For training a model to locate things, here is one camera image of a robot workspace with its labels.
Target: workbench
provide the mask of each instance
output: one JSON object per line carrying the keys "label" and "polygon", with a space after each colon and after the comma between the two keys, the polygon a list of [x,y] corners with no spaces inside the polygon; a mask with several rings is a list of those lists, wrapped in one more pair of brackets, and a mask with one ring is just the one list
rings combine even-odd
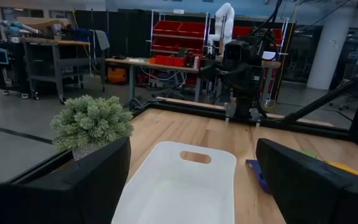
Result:
{"label": "workbench", "polygon": [[146,109],[131,123],[134,125],[134,132],[131,137],[132,155],[128,180],[142,165],[154,146],[162,141],[209,147],[235,155],[237,158],[234,176],[236,224],[285,223],[273,197],[260,188],[254,171],[244,164],[246,159],[256,159],[255,147],[259,138],[273,140],[294,150],[310,151],[320,160],[341,162],[358,171],[358,145],[349,141],[272,128],[256,128],[232,122],[226,124],[220,119],[155,108]]}
{"label": "workbench", "polygon": [[[147,58],[126,58],[124,60],[107,58],[106,61],[129,65],[129,102],[128,102],[129,110],[134,109],[133,101],[135,99],[135,67],[158,68],[158,69],[172,70],[176,72],[198,73],[198,69],[196,68],[158,65],[158,64],[150,63]],[[200,90],[201,90],[201,79],[197,77],[195,102],[198,102],[199,100]]]}
{"label": "workbench", "polygon": [[[37,92],[35,90],[35,83],[34,81],[45,81],[45,82],[54,82],[56,83],[59,100],[61,103],[64,103],[65,97],[63,94],[63,82],[62,80],[64,78],[68,77],[78,77],[80,81],[81,88],[83,88],[83,75],[90,74],[89,72],[70,72],[70,73],[62,73],[63,67],[75,67],[75,66],[81,66],[81,65],[89,65],[92,61],[94,63],[95,59],[92,58],[78,58],[78,55],[76,58],[60,58],[60,51],[59,46],[63,45],[76,45],[76,46],[85,46],[88,50],[88,47],[90,43],[83,42],[83,41],[76,41],[76,40],[52,40],[52,39],[44,39],[44,38],[35,38],[35,37],[21,37],[20,41],[24,45],[25,50],[25,60],[27,62],[27,74],[29,78],[29,84],[30,84],[30,90],[32,93],[33,99],[38,99]],[[36,69],[34,68],[34,57],[32,53],[32,45],[44,45],[47,47],[52,48],[53,53],[53,67],[54,67],[54,74],[51,75],[39,75],[36,72]],[[101,75],[101,84],[102,84],[102,91],[104,92],[104,85],[106,84],[106,75],[105,75],[105,69],[104,69],[104,52],[102,52],[102,55],[98,58],[96,58],[96,63],[100,63],[101,69],[100,69],[100,75]]]}

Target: concrete floor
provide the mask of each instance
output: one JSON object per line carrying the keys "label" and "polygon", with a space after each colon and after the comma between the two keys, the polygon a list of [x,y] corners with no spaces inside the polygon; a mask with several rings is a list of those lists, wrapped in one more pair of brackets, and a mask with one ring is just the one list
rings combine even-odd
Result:
{"label": "concrete floor", "polygon": [[[67,88],[65,89],[66,97],[88,94],[93,97],[107,98],[115,95],[120,97],[121,103],[125,103],[129,99],[128,86],[108,85],[106,92],[102,93],[99,81],[98,78],[85,78],[85,89]],[[150,92],[144,88],[136,88],[135,93],[142,96],[143,102],[151,97]],[[269,112],[282,115],[295,112],[325,93],[324,91],[310,90],[304,86],[284,84],[278,97],[279,103],[269,109]],[[40,96],[38,101],[22,100],[18,93],[11,92],[11,95],[4,96],[0,90],[0,128],[19,134],[53,139],[56,133],[50,129],[49,123],[63,108],[57,95]],[[350,116],[354,113],[351,112],[352,110],[353,108],[349,110]],[[351,123],[338,114],[336,108],[328,106],[312,112],[306,119],[330,122],[341,128],[348,128]],[[0,181],[13,178],[55,153],[56,151],[50,144],[0,130]]]}

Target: window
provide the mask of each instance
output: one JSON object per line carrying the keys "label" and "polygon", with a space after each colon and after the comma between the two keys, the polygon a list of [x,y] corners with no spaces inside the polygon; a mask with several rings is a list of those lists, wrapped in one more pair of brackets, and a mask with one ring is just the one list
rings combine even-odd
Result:
{"label": "window", "polygon": [[58,19],[66,18],[70,22],[71,27],[76,28],[73,12],[50,10],[49,17],[50,18],[58,18]]}
{"label": "window", "polygon": [[1,10],[2,10],[2,18],[8,21],[15,21],[17,17],[44,18],[43,10],[39,10],[39,9],[2,7]]}

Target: white plastic bin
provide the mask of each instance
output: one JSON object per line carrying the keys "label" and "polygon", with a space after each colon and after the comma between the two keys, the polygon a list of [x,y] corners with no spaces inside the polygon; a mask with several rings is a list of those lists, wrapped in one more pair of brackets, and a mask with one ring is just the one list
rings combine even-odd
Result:
{"label": "white plastic bin", "polygon": [[[182,151],[206,154],[209,164]],[[225,151],[158,143],[125,186],[113,224],[232,224],[236,158]]]}

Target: potted plant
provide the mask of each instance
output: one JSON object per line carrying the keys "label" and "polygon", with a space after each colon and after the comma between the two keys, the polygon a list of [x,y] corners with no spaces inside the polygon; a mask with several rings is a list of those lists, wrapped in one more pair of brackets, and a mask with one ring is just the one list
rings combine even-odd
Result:
{"label": "potted plant", "polygon": [[72,150],[76,161],[118,138],[132,135],[132,114],[122,112],[116,96],[93,99],[85,95],[65,104],[66,109],[50,123],[59,134],[53,145],[59,151]]}

